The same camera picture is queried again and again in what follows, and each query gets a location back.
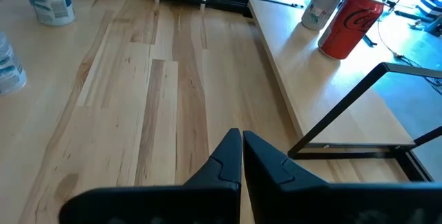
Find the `wood grain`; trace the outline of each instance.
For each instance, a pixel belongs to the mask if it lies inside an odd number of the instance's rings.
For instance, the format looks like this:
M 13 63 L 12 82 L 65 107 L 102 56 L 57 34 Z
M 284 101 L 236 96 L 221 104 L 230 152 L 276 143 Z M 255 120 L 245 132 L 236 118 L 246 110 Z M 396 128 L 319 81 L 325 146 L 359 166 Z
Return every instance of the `wood grain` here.
M 0 223 L 56 223 L 95 187 L 181 184 L 231 127 L 283 152 L 298 139 L 252 20 L 153 0 L 73 3 L 75 22 L 51 28 L 28 0 L 0 1 L 28 74 L 0 97 Z M 403 179 L 388 160 L 300 162 L 330 181 Z
M 305 135 L 363 79 L 364 68 L 358 60 L 369 53 L 355 50 L 343 61 L 328 59 L 317 49 L 320 33 L 307 30 L 300 23 L 302 11 L 257 0 L 251 0 L 250 6 L 291 119 L 297 131 Z M 372 89 L 312 142 L 413 144 Z

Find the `red can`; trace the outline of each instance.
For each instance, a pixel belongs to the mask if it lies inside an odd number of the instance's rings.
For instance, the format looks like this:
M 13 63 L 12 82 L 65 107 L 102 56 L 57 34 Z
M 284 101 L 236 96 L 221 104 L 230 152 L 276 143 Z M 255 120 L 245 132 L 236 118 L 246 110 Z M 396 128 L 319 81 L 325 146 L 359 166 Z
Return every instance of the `red can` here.
M 326 56 L 345 59 L 384 9 L 385 0 L 345 0 L 318 46 Z

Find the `raised wooden shelf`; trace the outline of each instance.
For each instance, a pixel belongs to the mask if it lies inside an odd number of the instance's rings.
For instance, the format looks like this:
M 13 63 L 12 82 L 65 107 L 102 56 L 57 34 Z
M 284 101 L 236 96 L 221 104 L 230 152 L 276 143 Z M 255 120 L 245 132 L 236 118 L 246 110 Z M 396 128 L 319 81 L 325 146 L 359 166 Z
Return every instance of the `raised wooden shelf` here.
M 318 51 L 322 33 L 302 26 L 302 10 L 257 0 L 249 5 L 293 124 L 305 135 L 376 65 L 364 62 L 376 53 L 361 42 L 347 59 L 330 59 Z M 414 144 L 372 89 L 311 142 Z

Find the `coca-cola logo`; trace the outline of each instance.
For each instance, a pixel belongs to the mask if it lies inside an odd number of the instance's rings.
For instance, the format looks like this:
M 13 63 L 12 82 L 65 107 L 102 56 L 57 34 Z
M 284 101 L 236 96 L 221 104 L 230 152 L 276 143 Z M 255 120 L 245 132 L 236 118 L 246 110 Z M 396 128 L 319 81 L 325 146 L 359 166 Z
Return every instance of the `coca-cola logo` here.
M 357 10 L 344 19 L 344 26 L 350 30 L 367 32 L 377 19 L 370 9 Z

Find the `light wood surface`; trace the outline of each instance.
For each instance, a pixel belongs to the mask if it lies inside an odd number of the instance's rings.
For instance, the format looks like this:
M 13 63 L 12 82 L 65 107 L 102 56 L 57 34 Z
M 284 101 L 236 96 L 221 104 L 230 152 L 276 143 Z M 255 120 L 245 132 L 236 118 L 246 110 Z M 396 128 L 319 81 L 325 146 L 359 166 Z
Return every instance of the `light wood surface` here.
M 0 30 L 28 74 L 0 97 L 0 223 L 57 223 L 66 200 L 95 187 L 182 184 L 230 127 L 284 152 L 298 139 L 251 19 L 153 0 L 73 3 L 75 22 L 55 28 L 28 0 L 0 0 Z M 393 160 L 342 162 L 301 161 L 330 181 L 406 180 Z M 242 196 L 252 223 L 245 183 Z
M 330 59 L 317 48 L 322 33 L 302 26 L 302 10 L 257 0 L 250 0 L 250 6 L 291 119 L 305 135 L 364 77 L 367 68 L 360 60 L 367 59 L 369 51 L 355 49 L 343 61 Z M 412 144 L 413 140 L 383 99 L 369 89 L 312 142 Z

